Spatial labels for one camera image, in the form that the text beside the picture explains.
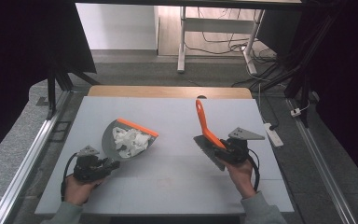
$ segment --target gray table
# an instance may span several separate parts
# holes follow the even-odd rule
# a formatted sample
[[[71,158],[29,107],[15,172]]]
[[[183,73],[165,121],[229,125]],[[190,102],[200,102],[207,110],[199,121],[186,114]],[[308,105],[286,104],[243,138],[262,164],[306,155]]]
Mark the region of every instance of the gray table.
[[[221,137],[237,127],[266,135],[255,100],[203,100],[208,126]],[[60,205],[62,172],[70,156],[84,146],[102,150],[109,123],[128,119],[159,133],[155,143],[121,167],[92,192],[84,212],[109,216],[240,215],[240,194],[228,173],[203,154],[193,137],[200,135],[195,99],[85,97],[77,113],[37,214],[54,214]],[[261,160],[259,189],[282,212],[292,212],[269,140],[249,141]]]

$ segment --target white desk leg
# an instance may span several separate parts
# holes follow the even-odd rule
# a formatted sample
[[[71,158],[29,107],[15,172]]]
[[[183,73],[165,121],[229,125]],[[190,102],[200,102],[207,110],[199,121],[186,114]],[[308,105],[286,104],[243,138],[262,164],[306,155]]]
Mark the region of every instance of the white desk leg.
[[[246,49],[242,52],[243,57],[245,57],[246,66],[248,66],[248,69],[249,69],[249,72],[251,75],[257,74],[257,71],[255,70],[255,65],[254,65],[254,63],[252,61],[252,57],[251,57],[251,49],[252,49],[252,45],[255,42],[255,35],[257,34],[257,30],[260,25],[260,21],[263,16],[263,13],[264,13],[264,10],[261,10],[260,13],[258,14],[258,17],[255,20],[255,24],[254,24],[251,36],[249,37],[249,43],[246,46]]]
[[[185,32],[186,32],[186,7],[180,7],[181,34],[178,54],[178,73],[185,72]]]

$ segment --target hand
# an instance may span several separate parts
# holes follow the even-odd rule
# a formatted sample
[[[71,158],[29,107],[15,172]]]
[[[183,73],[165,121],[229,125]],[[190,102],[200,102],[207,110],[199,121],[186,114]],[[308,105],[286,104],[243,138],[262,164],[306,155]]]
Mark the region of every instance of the hand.
[[[243,199],[248,199],[255,196],[255,190],[251,182],[251,176],[253,167],[252,164],[246,160],[240,164],[230,164],[226,161],[220,160],[229,172],[232,182],[234,182],[235,187],[240,192]]]
[[[78,206],[83,205],[89,198],[92,190],[100,185],[104,179],[96,180],[90,183],[83,183],[74,178],[73,175],[69,175],[65,179],[65,201]]]

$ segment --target crumpled paper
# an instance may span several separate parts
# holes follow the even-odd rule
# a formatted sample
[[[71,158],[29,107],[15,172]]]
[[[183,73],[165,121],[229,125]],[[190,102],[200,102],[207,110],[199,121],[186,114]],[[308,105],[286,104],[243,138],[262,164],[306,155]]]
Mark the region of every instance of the crumpled paper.
[[[118,127],[112,130],[112,134],[116,143],[115,150],[118,150],[118,154],[122,158],[134,157],[145,151],[149,144],[148,140],[151,138],[149,134],[144,134],[136,129],[126,131]]]

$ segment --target white wall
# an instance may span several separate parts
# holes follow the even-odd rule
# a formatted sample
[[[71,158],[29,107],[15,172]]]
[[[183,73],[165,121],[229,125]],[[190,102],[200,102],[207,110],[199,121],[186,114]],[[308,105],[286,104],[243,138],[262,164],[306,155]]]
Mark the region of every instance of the white wall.
[[[76,4],[90,49],[157,49],[153,6]]]

